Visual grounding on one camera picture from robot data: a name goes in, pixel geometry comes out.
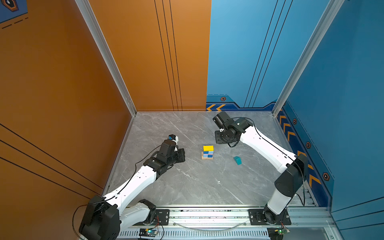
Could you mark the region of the natural wood block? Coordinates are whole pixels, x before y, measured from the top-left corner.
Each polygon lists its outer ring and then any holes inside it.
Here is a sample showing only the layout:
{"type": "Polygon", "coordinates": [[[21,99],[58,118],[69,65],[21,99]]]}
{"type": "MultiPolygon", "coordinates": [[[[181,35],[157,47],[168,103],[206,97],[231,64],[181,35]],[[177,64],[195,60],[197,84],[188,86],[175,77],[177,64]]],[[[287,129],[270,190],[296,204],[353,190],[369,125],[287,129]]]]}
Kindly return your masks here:
{"type": "Polygon", "coordinates": [[[208,159],[208,158],[203,158],[203,152],[202,152],[202,160],[213,160],[214,159],[214,155],[213,155],[213,158],[210,158],[210,159],[208,159]]]}

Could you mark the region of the yellow wood block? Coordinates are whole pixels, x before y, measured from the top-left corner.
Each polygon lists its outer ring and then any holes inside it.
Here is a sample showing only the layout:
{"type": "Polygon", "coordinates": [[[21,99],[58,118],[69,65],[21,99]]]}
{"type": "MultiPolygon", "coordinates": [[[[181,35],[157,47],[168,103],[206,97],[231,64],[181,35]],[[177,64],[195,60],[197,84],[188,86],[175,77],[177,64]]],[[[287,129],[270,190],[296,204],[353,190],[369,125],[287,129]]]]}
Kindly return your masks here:
{"type": "Polygon", "coordinates": [[[214,146],[203,146],[203,151],[204,152],[213,152],[214,146]]]}

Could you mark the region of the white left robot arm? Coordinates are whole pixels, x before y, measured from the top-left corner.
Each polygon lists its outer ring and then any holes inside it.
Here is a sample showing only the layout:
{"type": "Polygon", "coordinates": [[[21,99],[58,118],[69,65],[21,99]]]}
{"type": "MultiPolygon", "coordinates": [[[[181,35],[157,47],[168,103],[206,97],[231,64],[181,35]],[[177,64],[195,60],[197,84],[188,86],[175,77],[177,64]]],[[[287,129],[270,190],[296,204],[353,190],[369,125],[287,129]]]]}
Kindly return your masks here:
{"type": "Polygon", "coordinates": [[[120,187],[103,197],[94,196],[76,231],[79,239],[115,240],[120,231],[137,223],[151,224],[155,220],[156,206],[148,200],[140,200],[133,207],[129,203],[147,186],[177,163],[185,161],[185,150],[179,148],[178,137],[169,135],[155,148],[152,155],[142,160],[143,166],[120,187]]]}

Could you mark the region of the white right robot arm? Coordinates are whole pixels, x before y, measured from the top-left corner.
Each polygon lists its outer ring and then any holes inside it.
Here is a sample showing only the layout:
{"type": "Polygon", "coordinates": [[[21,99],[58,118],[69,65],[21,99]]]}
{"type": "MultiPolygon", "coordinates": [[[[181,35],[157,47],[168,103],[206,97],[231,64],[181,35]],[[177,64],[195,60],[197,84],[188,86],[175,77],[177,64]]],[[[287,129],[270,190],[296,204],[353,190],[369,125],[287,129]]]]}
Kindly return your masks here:
{"type": "Polygon", "coordinates": [[[231,118],[226,112],[213,117],[218,126],[215,131],[217,144],[235,147],[239,142],[251,147],[281,174],[275,180],[275,190],[263,210],[267,225],[283,223],[288,216],[287,206],[299,189],[305,189],[308,176],[308,159],[305,155],[292,153],[259,131],[250,118],[231,118]]]}

